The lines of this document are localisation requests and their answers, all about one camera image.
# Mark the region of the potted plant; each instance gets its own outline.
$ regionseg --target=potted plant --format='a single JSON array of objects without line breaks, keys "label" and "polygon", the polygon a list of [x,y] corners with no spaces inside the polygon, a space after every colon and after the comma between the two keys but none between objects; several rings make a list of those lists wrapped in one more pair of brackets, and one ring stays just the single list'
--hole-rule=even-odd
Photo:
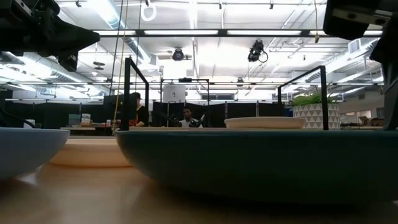
[{"label": "potted plant", "polygon": [[[322,96],[320,88],[311,87],[293,99],[293,117],[305,119],[304,129],[323,130]],[[340,109],[335,98],[328,96],[329,130],[340,130]]]}]

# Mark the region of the woman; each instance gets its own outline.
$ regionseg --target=woman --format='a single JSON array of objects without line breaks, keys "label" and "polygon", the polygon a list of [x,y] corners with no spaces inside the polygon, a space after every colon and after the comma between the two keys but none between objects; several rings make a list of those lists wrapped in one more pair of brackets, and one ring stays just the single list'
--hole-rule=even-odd
[{"label": "woman", "polygon": [[148,112],[145,109],[145,106],[140,104],[141,94],[132,93],[131,96],[137,96],[137,110],[136,110],[136,118],[129,120],[130,126],[135,127],[148,127]]}]

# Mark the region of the table surface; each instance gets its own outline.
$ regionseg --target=table surface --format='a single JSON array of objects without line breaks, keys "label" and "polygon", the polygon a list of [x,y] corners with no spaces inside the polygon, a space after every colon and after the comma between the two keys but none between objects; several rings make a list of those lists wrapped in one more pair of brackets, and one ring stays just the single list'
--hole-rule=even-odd
[{"label": "table surface", "polygon": [[62,130],[70,130],[70,131],[95,131],[95,128],[93,127],[79,127],[79,128],[73,128],[73,127],[62,127]]},{"label": "table surface", "polygon": [[44,165],[0,182],[0,223],[396,224],[398,205],[264,205],[163,187],[134,168]]}]

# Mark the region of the blue bowl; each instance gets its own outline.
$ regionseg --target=blue bowl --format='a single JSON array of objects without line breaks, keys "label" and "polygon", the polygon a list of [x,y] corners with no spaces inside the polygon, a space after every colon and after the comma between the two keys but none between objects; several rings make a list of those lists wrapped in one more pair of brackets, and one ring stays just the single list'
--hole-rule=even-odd
[{"label": "blue bowl", "polygon": [[65,145],[69,134],[67,130],[0,128],[0,179],[45,164]]},{"label": "blue bowl", "polygon": [[117,133],[146,176],[180,189],[275,203],[398,199],[398,131]]}]

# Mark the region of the ceiling camera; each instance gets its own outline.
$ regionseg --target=ceiling camera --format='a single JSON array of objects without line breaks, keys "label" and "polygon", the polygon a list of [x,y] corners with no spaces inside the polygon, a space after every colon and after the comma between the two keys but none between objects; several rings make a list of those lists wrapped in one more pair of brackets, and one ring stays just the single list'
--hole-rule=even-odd
[{"label": "ceiling camera", "polygon": [[[267,55],[267,60],[265,60],[265,61],[260,60],[260,56],[262,54]],[[250,48],[248,60],[249,60],[249,62],[260,61],[262,63],[265,63],[268,61],[268,54],[264,51],[264,44],[262,43],[262,40],[256,40],[256,42],[253,44],[253,47]]]},{"label": "ceiling camera", "polygon": [[184,53],[182,52],[182,49],[175,49],[173,54],[173,60],[181,61],[183,59],[184,59]]}]

